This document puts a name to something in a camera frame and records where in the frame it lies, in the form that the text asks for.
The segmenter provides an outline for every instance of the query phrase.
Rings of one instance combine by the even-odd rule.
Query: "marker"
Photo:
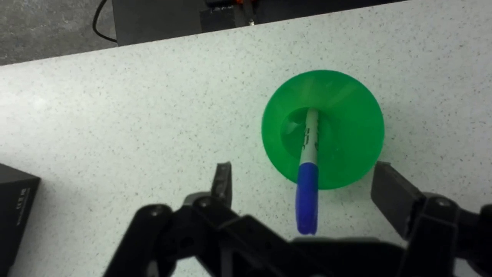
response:
[[[318,110],[307,111],[297,175],[296,220],[299,233],[314,235],[318,228]]]

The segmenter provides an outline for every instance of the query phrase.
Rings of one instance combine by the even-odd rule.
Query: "table surface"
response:
[[[134,212],[177,209],[231,161],[232,208],[296,237],[295,185],[260,136],[276,88],[347,73],[381,105],[380,159],[421,190],[491,202],[492,1],[413,0],[0,67],[0,162],[42,178],[13,277],[100,276]],[[323,191],[319,236],[402,243],[372,173]],[[458,276],[475,274],[463,261]],[[177,276],[206,276],[194,259]]]

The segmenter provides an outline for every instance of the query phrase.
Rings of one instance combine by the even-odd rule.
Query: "green bowl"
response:
[[[319,189],[344,187],[362,178],[381,153],[383,115],[362,83],[337,71],[299,74],[268,101],[261,135],[272,164],[287,179],[297,181],[310,107],[319,111]]]

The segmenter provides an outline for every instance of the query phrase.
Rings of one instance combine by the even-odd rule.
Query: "black cable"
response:
[[[101,13],[102,7],[104,7],[104,4],[106,3],[106,1],[107,0],[101,0],[101,3],[99,3],[99,6],[97,6],[97,9],[95,10],[94,19],[92,20],[92,29],[94,30],[94,33],[96,35],[102,37],[103,39],[107,39],[107,40],[112,41],[112,42],[117,42],[116,39],[105,36],[97,30],[97,26],[96,26],[97,20],[99,19],[99,14]]]

